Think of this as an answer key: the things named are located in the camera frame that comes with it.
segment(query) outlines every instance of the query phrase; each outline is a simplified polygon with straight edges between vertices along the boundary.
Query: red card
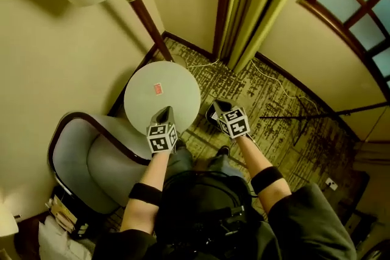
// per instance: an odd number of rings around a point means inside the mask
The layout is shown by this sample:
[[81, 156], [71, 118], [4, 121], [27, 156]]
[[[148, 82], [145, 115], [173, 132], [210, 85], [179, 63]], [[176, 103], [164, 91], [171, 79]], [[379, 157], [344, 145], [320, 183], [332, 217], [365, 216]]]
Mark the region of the red card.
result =
[[163, 87], [161, 86], [161, 83], [156, 83], [154, 85], [154, 92], [156, 92], [156, 96], [163, 94]]

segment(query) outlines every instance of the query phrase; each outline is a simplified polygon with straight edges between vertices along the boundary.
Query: leg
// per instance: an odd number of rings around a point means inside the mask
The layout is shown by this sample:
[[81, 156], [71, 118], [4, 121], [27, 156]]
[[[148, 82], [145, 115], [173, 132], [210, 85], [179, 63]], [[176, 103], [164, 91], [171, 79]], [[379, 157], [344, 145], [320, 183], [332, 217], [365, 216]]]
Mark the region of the leg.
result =
[[244, 175], [236, 168], [229, 165], [229, 148], [223, 146], [217, 152], [217, 155], [210, 161], [208, 165], [209, 171], [220, 171], [227, 175], [235, 175], [240, 178], [244, 178]]
[[169, 156], [168, 166], [166, 168], [165, 180], [175, 174], [192, 170], [193, 156], [185, 146], [179, 147], [175, 154]]

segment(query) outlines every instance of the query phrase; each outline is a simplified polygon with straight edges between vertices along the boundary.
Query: electrical outlet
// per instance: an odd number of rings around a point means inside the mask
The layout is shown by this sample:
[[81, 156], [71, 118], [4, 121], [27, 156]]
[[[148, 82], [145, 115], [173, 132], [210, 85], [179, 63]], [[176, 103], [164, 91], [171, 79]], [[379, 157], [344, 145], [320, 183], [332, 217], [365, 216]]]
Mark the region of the electrical outlet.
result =
[[325, 181], [326, 185], [329, 186], [329, 188], [331, 188], [332, 190], [337, 190], [337, 187], [338, 185], [331, 179], [331, 178], [327, 178], [327, 180]]

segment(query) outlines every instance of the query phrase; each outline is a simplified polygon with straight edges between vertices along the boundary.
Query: lamp pole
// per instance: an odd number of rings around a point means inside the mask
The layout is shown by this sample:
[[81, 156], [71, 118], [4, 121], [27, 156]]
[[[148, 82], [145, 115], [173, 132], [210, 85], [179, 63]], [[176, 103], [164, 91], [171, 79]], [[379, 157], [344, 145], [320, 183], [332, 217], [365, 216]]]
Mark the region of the lamp pole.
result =
[[151, 15], [144, 5], [144, 2], [142, 0], [127, 0], [127, 2], [132, 6], [134, 12], [146, 28], [149, 35], [154, 40], [157, 48], [160, 50], [165, 60], [174, 62], [172, 55], [166, 47], [164, 39], [154, 24]]

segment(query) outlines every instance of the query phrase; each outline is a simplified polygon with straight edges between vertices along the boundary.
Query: black strap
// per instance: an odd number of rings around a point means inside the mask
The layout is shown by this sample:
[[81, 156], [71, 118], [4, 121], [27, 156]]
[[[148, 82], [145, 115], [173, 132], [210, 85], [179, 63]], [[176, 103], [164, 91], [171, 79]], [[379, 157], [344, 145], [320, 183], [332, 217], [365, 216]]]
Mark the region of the black strap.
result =
[[142, 200], [145, 203], [149, 203], [155, 206], [160, 206], [162, 192], [153, 186], [136, 183], [129, 194], [130, 199]]
[[255, 193], [259, 194], [267, 186], [281, 178], [283, 178], [283, 175], [276, 167], [268, 167], [256, 174], [250, 183]]

